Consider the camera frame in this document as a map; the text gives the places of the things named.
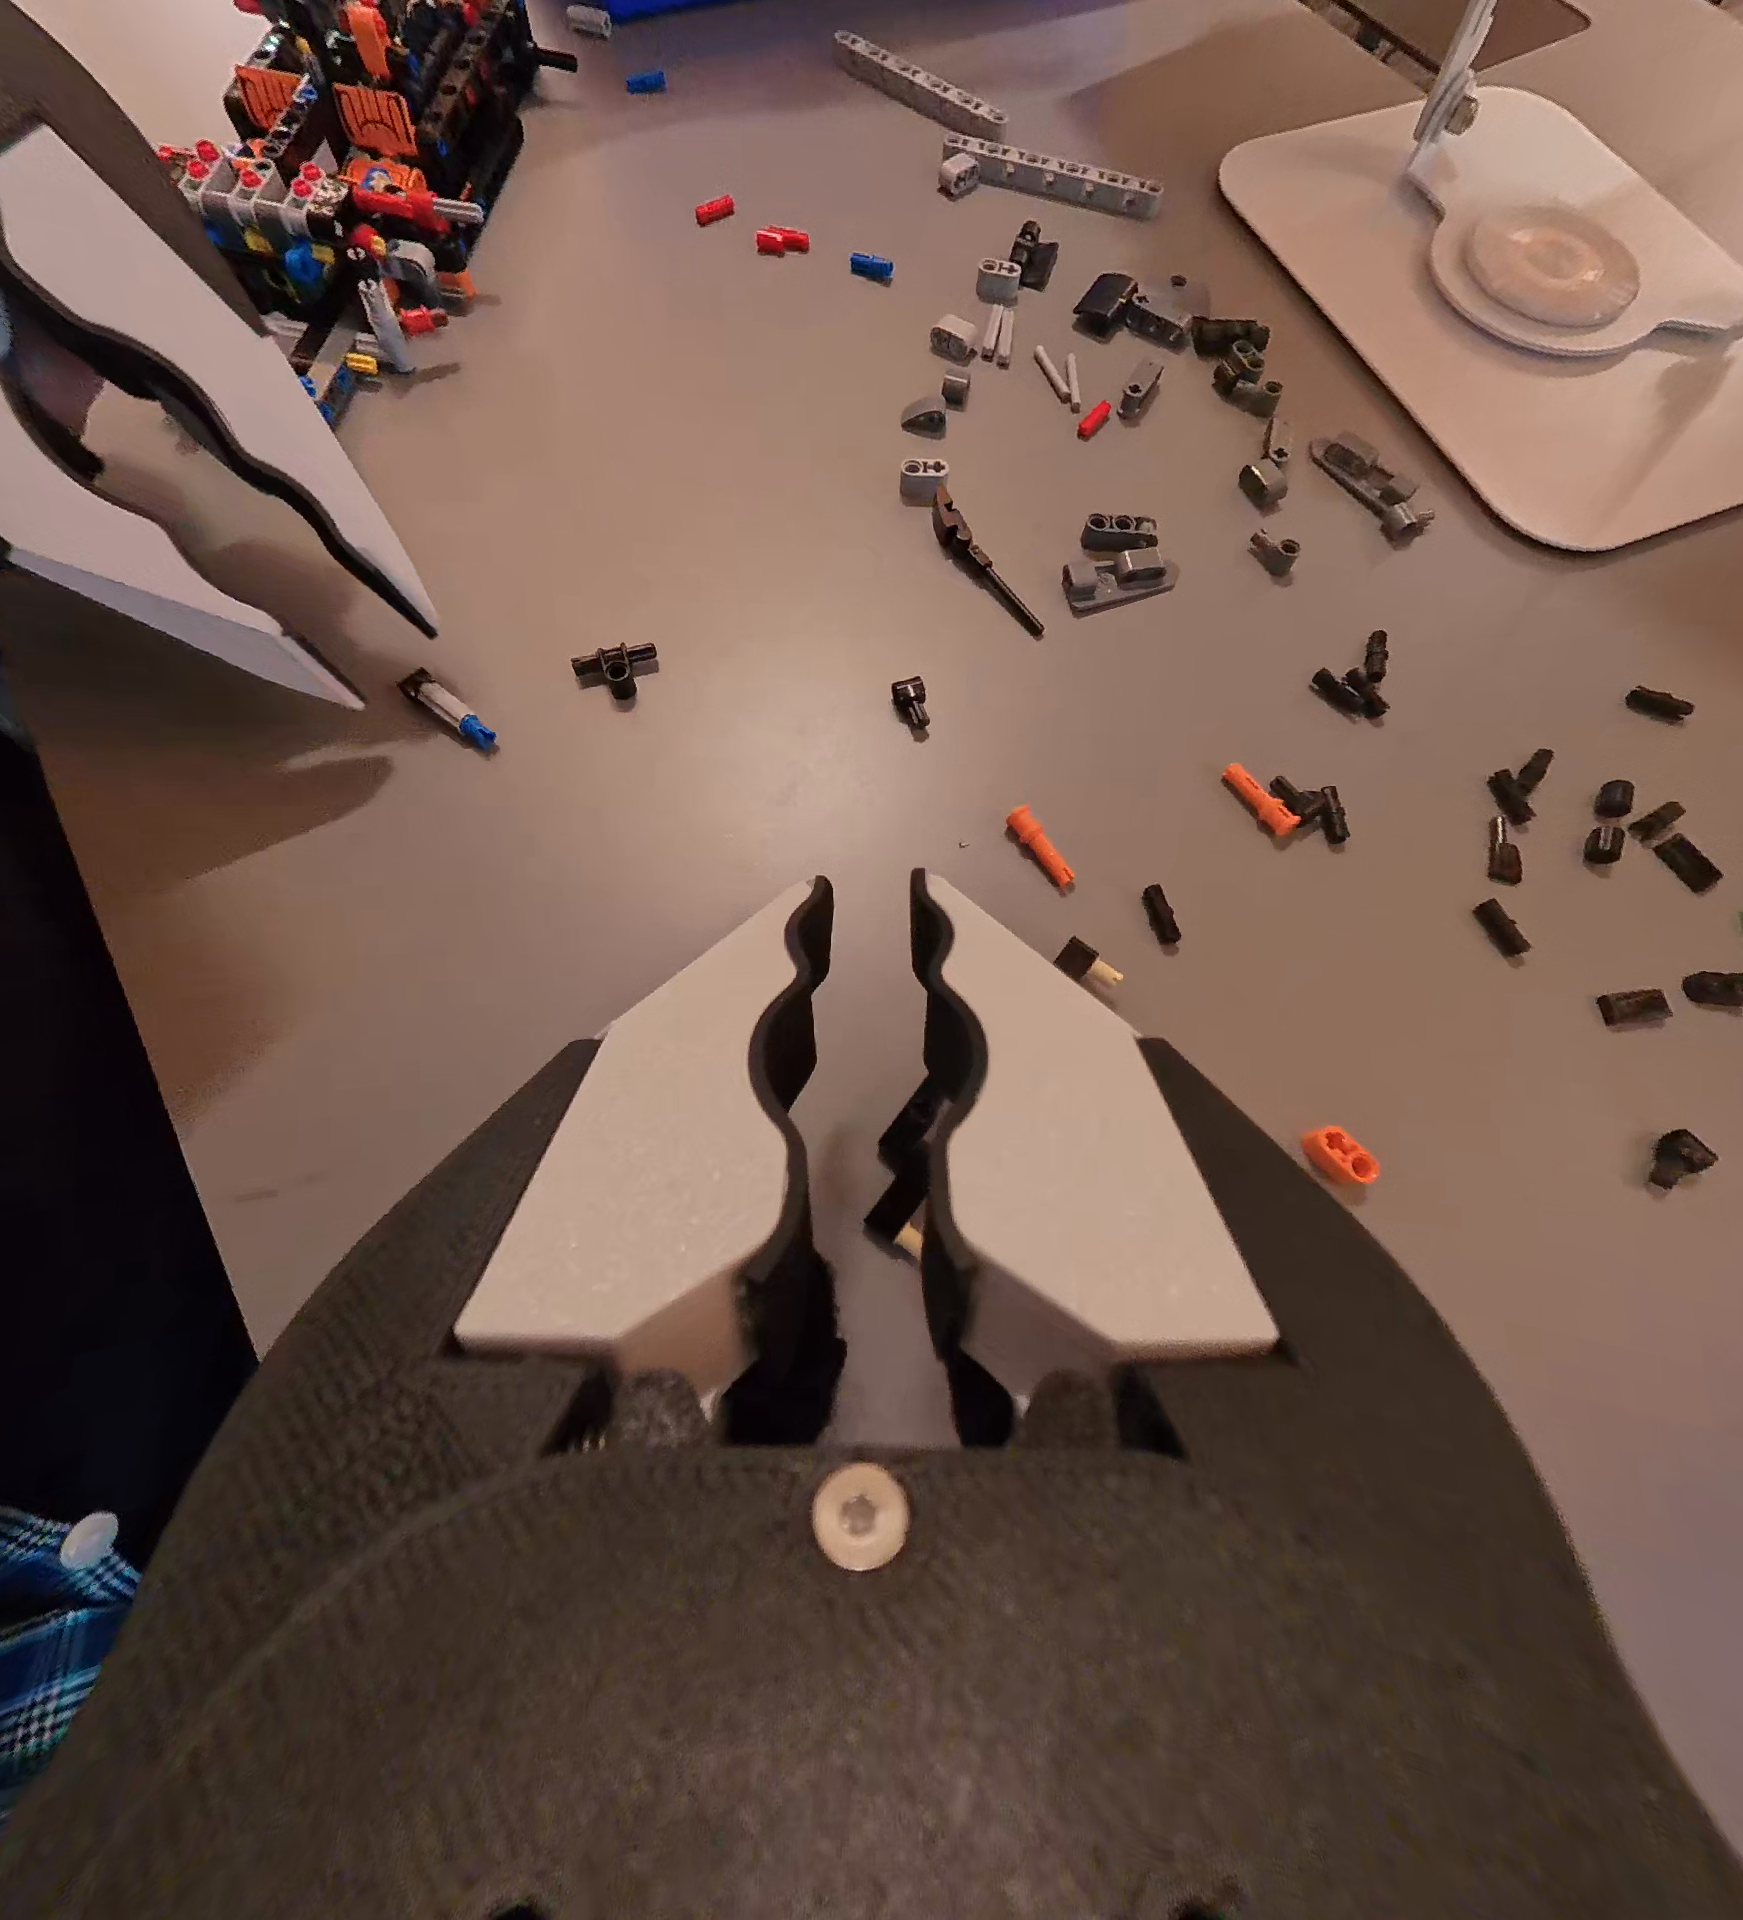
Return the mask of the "grey lego connector with blue pin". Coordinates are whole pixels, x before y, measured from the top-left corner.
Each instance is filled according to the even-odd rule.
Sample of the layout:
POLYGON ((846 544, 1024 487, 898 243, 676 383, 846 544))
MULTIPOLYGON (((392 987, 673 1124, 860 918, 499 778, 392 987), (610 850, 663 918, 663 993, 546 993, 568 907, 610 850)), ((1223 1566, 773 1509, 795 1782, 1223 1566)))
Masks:
POLYGON ((438 721, 444 730, 471 746, 476 753, 493 753, 499 747, 496 730, 429 670, 406 671, 398 680, 398 692, 411 706, 422 706, 426 717, 432 717, 432 721, 438 721))

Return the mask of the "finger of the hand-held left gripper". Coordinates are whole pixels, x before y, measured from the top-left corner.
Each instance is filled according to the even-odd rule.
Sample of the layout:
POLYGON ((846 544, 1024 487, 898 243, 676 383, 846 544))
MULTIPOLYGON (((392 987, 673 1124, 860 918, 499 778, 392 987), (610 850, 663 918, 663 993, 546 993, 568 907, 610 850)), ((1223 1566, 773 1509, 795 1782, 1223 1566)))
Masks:
POLYGON ((103 462, 82 433, 103 388, 104 376, 0 286, 0 568, 357 711, 359 692, 290 629, 213 588, 161 524, 96 490, 103 462))
POLYGON ((119 353, 224 465, 293 505, 353 578, 435 633, 403 540, 270 332, 47 126, 0 153, 0 256, 52 318, 119 353))

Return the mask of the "white stand base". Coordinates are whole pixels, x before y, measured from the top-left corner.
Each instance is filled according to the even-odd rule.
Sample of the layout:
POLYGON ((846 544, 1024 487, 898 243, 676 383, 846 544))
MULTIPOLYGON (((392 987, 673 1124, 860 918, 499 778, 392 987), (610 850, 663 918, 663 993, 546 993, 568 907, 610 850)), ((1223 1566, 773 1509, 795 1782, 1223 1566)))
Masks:
POLYGON ((1219 194, 1511 531, 1612 553, 1743 505, 1743 249, 1537 90, 1238 142, 1219 194))

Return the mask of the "dark navy clothing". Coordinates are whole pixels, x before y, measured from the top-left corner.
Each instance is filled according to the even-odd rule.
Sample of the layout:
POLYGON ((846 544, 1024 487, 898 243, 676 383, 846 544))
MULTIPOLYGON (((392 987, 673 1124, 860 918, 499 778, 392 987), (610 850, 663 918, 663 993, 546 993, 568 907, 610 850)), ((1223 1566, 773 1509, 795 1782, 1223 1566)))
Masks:
POLYGON ((0 730, 0 1504, 134 1566, 258 1367, 37 756, 0 730))

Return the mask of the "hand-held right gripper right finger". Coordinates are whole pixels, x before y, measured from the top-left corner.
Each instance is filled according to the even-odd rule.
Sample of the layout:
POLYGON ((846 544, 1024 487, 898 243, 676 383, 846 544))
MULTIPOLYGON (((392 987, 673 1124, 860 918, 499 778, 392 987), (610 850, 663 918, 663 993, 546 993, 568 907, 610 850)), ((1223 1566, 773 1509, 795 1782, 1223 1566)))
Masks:
POLYGON ((1150 1047, 957 885, 910 877, 928 997, 925 1307, 1010 1393, 1131 1361, 1263 1355, 1271 1311, 1150 1047))

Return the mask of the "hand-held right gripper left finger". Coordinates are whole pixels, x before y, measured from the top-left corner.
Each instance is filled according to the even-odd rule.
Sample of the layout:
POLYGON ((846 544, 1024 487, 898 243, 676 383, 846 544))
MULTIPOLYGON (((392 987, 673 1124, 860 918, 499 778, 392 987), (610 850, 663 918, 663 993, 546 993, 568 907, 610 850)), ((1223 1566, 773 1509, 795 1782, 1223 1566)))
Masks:
POLYGON ((792 1341, 827 877, 783 888, 587 1053, 454 1339, 631 1376, 739 1376, 792 1341))

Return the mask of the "multicoloured lego technic model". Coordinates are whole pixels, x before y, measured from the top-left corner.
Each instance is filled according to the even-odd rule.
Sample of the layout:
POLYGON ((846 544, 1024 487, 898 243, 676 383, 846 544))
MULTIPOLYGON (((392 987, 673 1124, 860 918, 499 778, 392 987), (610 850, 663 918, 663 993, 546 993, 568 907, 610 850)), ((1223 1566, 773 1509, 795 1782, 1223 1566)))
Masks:
POLYGON ((577 72, 527 2, 242 2, 261 43, 229 139, 161 147, 204 236, 327 427, 416 375, 476 302, 474 252, 542 72, 577 72))

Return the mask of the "black lego lever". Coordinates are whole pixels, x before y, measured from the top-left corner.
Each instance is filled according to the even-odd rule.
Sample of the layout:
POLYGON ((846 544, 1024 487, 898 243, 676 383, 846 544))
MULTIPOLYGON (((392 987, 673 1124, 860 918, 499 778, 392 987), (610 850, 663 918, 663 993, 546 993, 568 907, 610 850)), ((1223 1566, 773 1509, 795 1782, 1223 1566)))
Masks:
POLYGON ((1004 582, 996 573, 996 563, 991 556, 979 546, 979 540, 972 531, 969 518, 958 511, 954 503, 954 493, 945 483, 935 483, 932 487, 932 503, 931 503, 931 518, 932 518, 932 534, 945 556, 979 588, 986 588, 1004 610, 1012 613, 1012 619, 1030 633, 1030 638, 1045 638, 1045 623, 1031 613, 1031 607, 1004 582))

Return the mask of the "group of small black lego parts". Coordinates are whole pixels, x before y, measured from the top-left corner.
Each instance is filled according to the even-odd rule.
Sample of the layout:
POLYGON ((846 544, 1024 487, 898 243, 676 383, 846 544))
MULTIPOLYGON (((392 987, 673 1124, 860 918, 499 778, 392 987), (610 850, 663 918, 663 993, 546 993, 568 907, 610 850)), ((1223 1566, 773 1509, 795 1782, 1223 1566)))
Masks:
MULTIPOLYGON (((1485 885, 1489 893, 1470 907, 1470 921, 1485 945, 1504 962, 1526 962, 1532 939, 1514 921, 1504 893, 1520 883, 1520 831, 1536 819, 1532 797, 1556 765, 1556 747, 1542 743, 1517 765, 1499 765, 1485 775, 1485 794, 1491 816, 1485 823, 1485 885)), ((1651 813, 1638 813, 1635 782, 1624 778, 1603 781, 1587 804, 1587 834, 1581 838, 1581 869, 1612 872, 1624 861, 1630 847, 1647 850, 1675 877, 1692 896, 1704 896, 1723 879, 1723 869, 1703 854, 1687 834, 1682 834, 1682 804, 1660 804, 1651 813)), ((1678 993, 1689 1006, 1713 1010, 1743 1010, 1743 971, 1700 971, 1678 993)), ((1616 987, 1594 997, 1594 1010, 1603 1032, 1654 1032, 1672 1019, 1672 997, 1668 987, 1616 987)), ((1643 1159, 1643 1187, 1649 1192, 1675 1192, 1684 1183, 1704 1177, 1720 1162, 1689 1124, 1668 1127, 1649 1139, 1643 1159)))

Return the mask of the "black lego connector piece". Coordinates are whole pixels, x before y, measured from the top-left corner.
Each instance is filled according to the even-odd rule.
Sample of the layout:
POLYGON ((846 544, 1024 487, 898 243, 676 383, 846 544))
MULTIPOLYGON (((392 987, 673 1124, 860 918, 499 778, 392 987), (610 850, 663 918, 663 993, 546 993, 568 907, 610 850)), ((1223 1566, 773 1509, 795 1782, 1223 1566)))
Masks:
POLYGON ((945 1097, 928 1080, 906 1098, 878 1139, 881 1165, 888 1173, 882 1194, 862 1215, 862 1230, 882 1247, 925 1259, 925 1206, 931 1194, 931 1136, 945 1097))

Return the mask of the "grey flat lego piece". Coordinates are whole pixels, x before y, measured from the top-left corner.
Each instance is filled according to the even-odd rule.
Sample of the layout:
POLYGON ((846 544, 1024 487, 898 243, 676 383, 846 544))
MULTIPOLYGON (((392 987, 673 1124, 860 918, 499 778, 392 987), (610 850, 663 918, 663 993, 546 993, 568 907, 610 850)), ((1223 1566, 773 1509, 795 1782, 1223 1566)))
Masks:
POLYGON ((1157 546, 1128 546, 1110 559, 1078 556, 1061 568, 1064 603, 1075 617, 1146 603, 1176 584, 1178 563, 1157 546))

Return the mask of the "grey lego joint assembly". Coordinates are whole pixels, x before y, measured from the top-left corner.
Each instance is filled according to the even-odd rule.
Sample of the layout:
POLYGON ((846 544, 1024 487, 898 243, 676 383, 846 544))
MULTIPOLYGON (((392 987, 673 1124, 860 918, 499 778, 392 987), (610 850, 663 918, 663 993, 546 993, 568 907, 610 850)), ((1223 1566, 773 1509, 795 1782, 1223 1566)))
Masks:
POLYGON ((1387 467, 1372 443, 1356 436, 1318 436, 1311 440, 1311 462, 1362 511, 1391 544, 1404 544, 1426 528, 1432 509, 1415 509, 1419 483, 1410 473, 1387 467))

